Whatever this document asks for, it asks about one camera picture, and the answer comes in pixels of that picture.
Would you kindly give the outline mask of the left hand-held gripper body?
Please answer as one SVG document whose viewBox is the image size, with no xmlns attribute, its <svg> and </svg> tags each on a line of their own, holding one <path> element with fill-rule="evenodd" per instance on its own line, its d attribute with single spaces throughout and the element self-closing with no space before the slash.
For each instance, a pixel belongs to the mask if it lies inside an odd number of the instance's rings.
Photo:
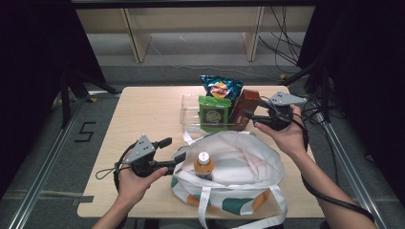
<svg viewBox="0 0 405 229">
<path fill-rule="evenodd" d="M 162 163 L 155 161 L 156 142 L 151 142 L 147 135 L 142 135 L 137 142 L 129 148 L 129 156 L 122 160 L 138 177 L 148 177 L 162 167 Z"/>
</svg>

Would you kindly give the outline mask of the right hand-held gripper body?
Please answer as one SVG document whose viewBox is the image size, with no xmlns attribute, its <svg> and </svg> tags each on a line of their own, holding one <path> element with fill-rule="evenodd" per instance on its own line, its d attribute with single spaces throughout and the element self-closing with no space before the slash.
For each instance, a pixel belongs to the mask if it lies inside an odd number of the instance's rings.
<svg viewBox="0 0 405 229">
<path fill-rule="evenodd" d="M 270 117 L 269 127 L 275 131 L 285 129 L 292 121 L 291 105 L 306 103 L 307 100 L 293 94 L 277 92 L 266 103 L 268 104 L 268 114 Z"/>
</svg>

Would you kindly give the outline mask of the brown cookie box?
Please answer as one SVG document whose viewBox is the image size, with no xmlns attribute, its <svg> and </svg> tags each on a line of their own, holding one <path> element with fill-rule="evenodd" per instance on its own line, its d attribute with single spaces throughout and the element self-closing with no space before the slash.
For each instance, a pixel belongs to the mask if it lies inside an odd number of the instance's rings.
<svg viewBox="0 0 405 229">
<path fill-rule="evenodd" d="M 260 98 L 259 92 L 255 90 L 243 89 L 240 96 L 236 99 L 231 112 L 229 123 L 230 129 L 234 131 L 243 131 L 248 124 L 249 118 L 245 112 L 254 112 L 258 106 Z"/>
</svg>

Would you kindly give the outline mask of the clear plastic tray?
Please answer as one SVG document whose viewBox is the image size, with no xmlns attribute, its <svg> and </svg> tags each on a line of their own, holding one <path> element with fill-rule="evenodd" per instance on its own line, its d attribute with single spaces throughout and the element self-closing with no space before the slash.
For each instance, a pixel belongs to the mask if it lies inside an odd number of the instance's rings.
<svg viewBox="0 0 405 229">
<path fill-rule="evenodd" d="M 227 129 L 223 131 L 234 131 L 230 129 L 229 123 L 231 108 L 232 108 L 232 101 L 231 107 L 229 108 Z M 199 95 L 185 94 L 181 99 L 181 118 L 180 118 L 181 125 L 184 128 L 186 127 L 201 128 L 199 110 L 200 110 Z"/>
</svg>

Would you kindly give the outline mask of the green snack packet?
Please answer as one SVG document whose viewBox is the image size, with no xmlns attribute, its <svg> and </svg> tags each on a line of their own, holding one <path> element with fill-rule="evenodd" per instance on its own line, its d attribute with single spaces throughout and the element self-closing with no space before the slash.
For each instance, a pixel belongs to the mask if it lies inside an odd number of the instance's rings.
<svg viewBox="0 0 405 229">
<path fill-rule="evenodd" d="M 227 129 L 231 100 L 213 96 L 199 96 L 200 125 L 206 132 L 216 132 Z"/>
</svg>

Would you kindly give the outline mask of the blue potato chips bag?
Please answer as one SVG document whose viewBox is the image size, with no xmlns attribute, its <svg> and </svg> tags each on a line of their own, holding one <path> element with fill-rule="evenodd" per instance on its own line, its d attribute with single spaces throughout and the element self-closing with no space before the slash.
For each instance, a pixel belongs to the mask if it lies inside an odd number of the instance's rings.
<svg viewBox="0 0 405 229">
<path fill-rule="evenodd" d="M 235 100 L 244 86 L 241 80 L 217 75 L 201 75 L 200 80 L 207 96 L 230 100 Z"/>
</svg>

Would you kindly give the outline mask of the white tote bag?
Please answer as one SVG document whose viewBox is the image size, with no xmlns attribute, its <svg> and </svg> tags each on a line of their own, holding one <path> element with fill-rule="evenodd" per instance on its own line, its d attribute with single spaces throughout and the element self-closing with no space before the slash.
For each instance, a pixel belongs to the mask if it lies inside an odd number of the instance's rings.
<svg viewBox="0 0 405 229">
<path fill-rule="evenodd" d="M 240 225 L 237 229 L 265 229 L 284 222 L 288 206 L 279 188 L 285 175 L 279 154 L 251 132 L 220 131 L 196 140 L 184 138 L 186 153 L 171 180 L 177 198 L 198 208 L 198 218 L 206 227 L 206 210 L 214 209 L 237 216 L 253 214 L 268 198 L 280 213 Z M 194 162 L 200 152 L 207 152 L 215 162 L 213 179 L 196 176 Z"/>
</svg>

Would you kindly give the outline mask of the person's right hand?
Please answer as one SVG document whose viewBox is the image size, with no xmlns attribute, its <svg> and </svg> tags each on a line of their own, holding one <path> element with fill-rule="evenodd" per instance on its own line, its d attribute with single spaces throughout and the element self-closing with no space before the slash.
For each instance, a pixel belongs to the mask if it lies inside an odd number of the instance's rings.
<svg viewBox="0 0 405 229">
<path fill-rule="evenodd" d="M 289 157 L 294 158 L 307 154 L 304 146 L 303 130 L 296 123 L 291 122 L 281 131 L 274 131 L 260 122 L 256 122 L 254 126 L 264 134 L 269 135 L 278 148 Z"/>
</svg>

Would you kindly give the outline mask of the person's left hand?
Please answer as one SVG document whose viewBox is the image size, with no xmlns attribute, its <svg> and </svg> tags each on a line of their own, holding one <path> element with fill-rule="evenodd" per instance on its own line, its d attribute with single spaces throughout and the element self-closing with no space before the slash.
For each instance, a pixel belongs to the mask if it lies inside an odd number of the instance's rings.
<svg viewBox="0 0 405 229">
<path fill-rule="evenodd" d="M 142 200 L 152 183 L 163 177 L 167 171 L 163 167 L 148 177 L 138 177 L 131 169 L 122 169 L 119 173 L 118 202 L 131 209 Z"/>
</svg>

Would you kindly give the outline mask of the orange drink bottle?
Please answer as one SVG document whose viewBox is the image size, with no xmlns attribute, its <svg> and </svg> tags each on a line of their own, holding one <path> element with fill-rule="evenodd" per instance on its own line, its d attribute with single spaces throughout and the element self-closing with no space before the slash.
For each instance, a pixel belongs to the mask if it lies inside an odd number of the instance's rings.
<svg viewBox="0 0 405 229">
<path fill-rule="evenodd" d="M 194 162 L 194 171 L 197 177 L 212 180 L 215 162 L 207 152 L 200 152 Z"/>
</svg>

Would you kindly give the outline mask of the black metal stand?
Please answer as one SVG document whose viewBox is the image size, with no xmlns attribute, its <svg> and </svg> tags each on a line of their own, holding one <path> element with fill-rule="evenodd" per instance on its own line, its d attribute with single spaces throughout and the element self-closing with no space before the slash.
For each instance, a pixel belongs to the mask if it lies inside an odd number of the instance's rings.
<svg viewBox="0 0 405 229">
<path fill-rule="evenodd" d="M 109 86 L 104 81 L 100 81 L 90 77 L 88 74 L 73 69 L 72 67 L 67 67 L 61 77 L 60 77 L 60 94 L 62 99 L 62 115 L 63 122 L 62 127 L 65 128 L 71 119 L 71 105 L 69 92 L 72 92 L 76 98 L 86 98 L 89 91 L 84 86 L 85 82 L 90 82 L 91 84 L 99 87 L 100 89 L 106 91 L 109 94 L 120 94 L 118 89 Z"/>
<path fill-rule="evenodd" d="M 308 79 L 304 86 L 307 93 L 315 93 L 319 91 L 321 94 L 320 111 L 325 121 L 330 123 L 329 113 L 329 71 L 328 66 L 323 60 L 315 60 L 300 72 L 288 77 L 282 82 L 283 86 L 288 86 L 303 76 L 307 75 Z"/>
</svg>

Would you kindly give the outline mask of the black curtain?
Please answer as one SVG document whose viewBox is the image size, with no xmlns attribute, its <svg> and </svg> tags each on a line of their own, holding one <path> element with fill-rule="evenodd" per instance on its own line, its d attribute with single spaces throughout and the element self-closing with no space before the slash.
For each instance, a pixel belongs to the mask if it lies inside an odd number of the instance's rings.
<svg viewBox="0 0 405 229">
<path fill-rule="evenodd" d="M 298 66 L 327 47 L 336 94 L 405 207 L 405 0 L 318 0 Z"/>
<path fill-rule="evenodd" d="M 0 198 L 37 139 L 67 68 L 105 80 L 71 0 L 0 0 Z"/>
</svg>

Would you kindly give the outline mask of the beige wooden desk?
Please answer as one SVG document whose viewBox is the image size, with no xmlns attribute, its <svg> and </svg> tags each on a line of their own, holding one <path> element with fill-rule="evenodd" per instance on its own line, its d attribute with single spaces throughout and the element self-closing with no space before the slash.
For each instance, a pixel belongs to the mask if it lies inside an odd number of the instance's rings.
<svg viewBox="0 0 405 229">
<path fill-rule="evenodd" d="M 135 61 L 141 63 L 154 33 L 238 32 L 245 44 L 246 58 L 255 59 L 258 37 L 275 32 L 285 23 L 288 32 L 305 32 L 314 6 L 118 8 L 78 10 L 87 33 L 126 33 Z"/>
</svg>

